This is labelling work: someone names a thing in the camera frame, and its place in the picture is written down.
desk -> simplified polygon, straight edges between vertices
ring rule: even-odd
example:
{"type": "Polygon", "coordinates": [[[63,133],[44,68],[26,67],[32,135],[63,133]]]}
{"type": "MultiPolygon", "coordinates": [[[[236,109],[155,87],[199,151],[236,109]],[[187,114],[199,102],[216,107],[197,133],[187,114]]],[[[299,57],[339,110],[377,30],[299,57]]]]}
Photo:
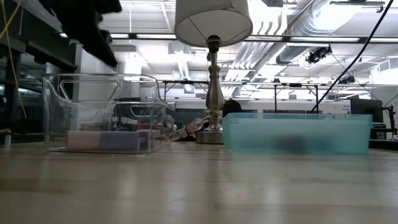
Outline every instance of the desk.
{"type": "Polygon", "coordinates": [[[0,220],[71,223],[398,223],[398,154],[237,155],[174,142],[148,155],[0,149],[0,220]]]}

lamp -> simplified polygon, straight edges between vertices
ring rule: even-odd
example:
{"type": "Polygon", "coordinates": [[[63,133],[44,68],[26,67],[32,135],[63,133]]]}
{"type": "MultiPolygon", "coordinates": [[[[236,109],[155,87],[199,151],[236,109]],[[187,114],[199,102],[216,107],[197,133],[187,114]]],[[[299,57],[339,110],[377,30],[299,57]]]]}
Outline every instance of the lamp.
{"type": "Polygon", "coordinates": [[[252,33],[248,2],[243,0],[177,0],[174,33],[179,41],[209,48],[210,84],[206,96],[209,126],[196,133],[197,143],[222,144],[224,96],[220,87],[217,52],[243,41],[252,33]]]}

yellow cable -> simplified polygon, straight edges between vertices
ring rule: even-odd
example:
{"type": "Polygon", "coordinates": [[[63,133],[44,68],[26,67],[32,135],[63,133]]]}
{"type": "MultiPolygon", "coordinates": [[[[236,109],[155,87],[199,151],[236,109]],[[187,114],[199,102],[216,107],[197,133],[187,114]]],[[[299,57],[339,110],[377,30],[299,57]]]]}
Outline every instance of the yellow cable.
{"type": "Polygon", "coordinates": [[[19,84],[18,84],[17,75],[16,75],[16,73],[15,73],[14,61],[12,60],[11,44],[10,44],[10,38],[9,38],[9,35],[8,35],[8,28],[7,28],[7,22],[6,22],[6,20],[7,20],[7,17],[6,17],[6,7],[5,7],[4,4],[3,4],[3,6],[2,6],[2,13],[3,13],[3,18],[4,18],[4,24],[6,25],[5,30],[6,30],[8,51],[9,51],[9,54],[10,54],[10,61],[11,61],[12,74],[14,75],[15,88],[17,89],[17,92],[18,92],[19,101],[20,101],[20,103],[21,103],[22,111],[24,112],[24,117],[25,117],[25,119],[27,119],[26,111],[25,111],[25,108],[24,108],[24,104],[23,104],[23,102],[22,102],[21,93],[19,93],[19,84]]]}
{"type": "MultiPolygon", "coordinates": [[[[23,1],[23,0],[19,0],[17,7],[15,8],[15,10],[14,10],[14,12],[12,13],[12,15],[11,15],[10,19],[8,20],[8,22],[6,22],[7,19],[4,20],[4,23],[5,23],[6,26],[5,26],[5,28],[1,31],[0,39],[2,38],[2,36],[4,35],[4,33],[8,30],[8,27],[10,26],[10,24],[11,24],[11,22],[12,22],[14,16],[17,14],[18,9],[19,9],[19,7],[21,6],[22,1],[23,1]]],[[[3,5],[3,8],[4,8],[3,13],[4,13],[4,15],[5,15],[4,0],[2,0],[2,3],[3,3],[2,5],[3,5]]]]}

ceiling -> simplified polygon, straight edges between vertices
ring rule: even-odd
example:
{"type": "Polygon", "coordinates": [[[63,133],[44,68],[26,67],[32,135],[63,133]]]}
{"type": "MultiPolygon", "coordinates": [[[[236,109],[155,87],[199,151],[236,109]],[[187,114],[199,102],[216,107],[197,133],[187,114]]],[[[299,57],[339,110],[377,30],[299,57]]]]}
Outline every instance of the ceiling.
{"type": "MultiPolygon", "coordinates": [[[[287,23],[292,21],[309,2],[310,0],[296,0],[296,7],[286,9],[287,23]]],[[[104,21],[100,24],[102,29],[107,29],[110,33],[173,33],[175,1],[123,0],[121,4],[123,7],[122,12],[104,16],[104,21]]],[[[394,3],[393,7],[390,8],[389,13],[378,28],[376,36],[398,36],[398,26],[396,25],[396,21],[398,21],[398,7],[396,6],[398,6],[398,2],[394,3]]],[[[37,0],[24,1],[24,7],[54,28],[60,28],[58,21],[50,17],[41,8],[37,0]]],[[[381,13],[376,13],[376,11],[376,7],[362,7],[347,23],[335,30],[332,35],[369,35],[381,15],[381,13]]],[[[170,75],[171,78],[172,72],[178,70],[176,58],[169,54],[169,43],[171,42],[165,40],[114,40],[113,45],[135,45],[146,62],[142,68],[143,74],[155,77],[161,75],[163,78],[165,75],[170,75]]],[[[241,50],[241,45],[242,43],[220,49],[218,52],[219,63],[233,62],[241,50]]],[[[344,70],[343,67],[347,67],[352,62],[356,54],[361,50],[362,45],[332,44],[331,48],[336,58],[329,55],[321,62],[310,66],[307,62],[304,62],[305,57],[300,57],[297,61],[283,69],[283,77],[278,73],[267,74],[269,79],[265,80],[265,82],[269,82],[274,76],[280,78],[282,82],[330,81],[331,77],[340,74],[344,70]]],[[[191,48],[190,52],[190,56],[187,57],[188,69],[190,71],[207,70],[209,66],[206,60],[207,49],[191,48]]],[[[356,62],[353,66],[356,72],[356,79],[361,83],[367,82],[369,80],[369,68],[376,66],[378,62],[383,62],[389,57],[394,56],[398,57],[398,45],[369,45],[363,53],[362,62],[356,62]]]]}

metal lamp base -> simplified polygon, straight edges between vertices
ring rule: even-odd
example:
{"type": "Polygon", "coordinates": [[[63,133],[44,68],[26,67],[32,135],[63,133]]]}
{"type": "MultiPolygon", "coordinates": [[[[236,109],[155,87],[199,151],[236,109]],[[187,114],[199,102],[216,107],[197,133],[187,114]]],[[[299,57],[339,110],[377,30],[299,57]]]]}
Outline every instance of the metal lamp base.
{"type": "Polygon", "coordinates": [[[224,144],[223,131],[198,131],[195,136],[199,144],[224,144]]]}

